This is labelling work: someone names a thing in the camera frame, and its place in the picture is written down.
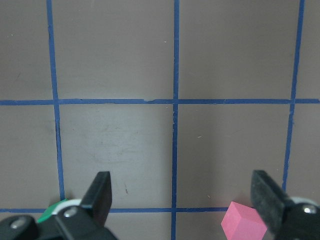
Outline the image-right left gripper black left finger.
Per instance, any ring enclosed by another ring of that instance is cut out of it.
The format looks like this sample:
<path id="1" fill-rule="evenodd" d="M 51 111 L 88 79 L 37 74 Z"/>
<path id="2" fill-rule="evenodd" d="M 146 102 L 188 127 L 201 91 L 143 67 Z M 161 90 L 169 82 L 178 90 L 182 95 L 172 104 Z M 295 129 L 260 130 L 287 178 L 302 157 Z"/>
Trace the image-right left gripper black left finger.
<path id="1" fill-rule="evenodd" d="M 105 227 L 112 205 L 111 174 L 96 174 L 80 201 L 69 200 L 54 210 L 54 220 L 64 240 L 115 240 Z"/>

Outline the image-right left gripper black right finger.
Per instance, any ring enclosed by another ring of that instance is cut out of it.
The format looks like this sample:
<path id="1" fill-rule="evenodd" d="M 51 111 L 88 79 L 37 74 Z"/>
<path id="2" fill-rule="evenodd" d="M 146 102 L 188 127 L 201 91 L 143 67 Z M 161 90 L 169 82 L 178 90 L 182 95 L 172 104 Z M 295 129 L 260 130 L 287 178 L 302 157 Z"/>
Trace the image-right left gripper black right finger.
<path id="1" fill-rule="evenodd" d="M 250 199 L 275 240 L 318 240 L 320 205 L 290 197 L 264 170 L 251 175 Z"/>

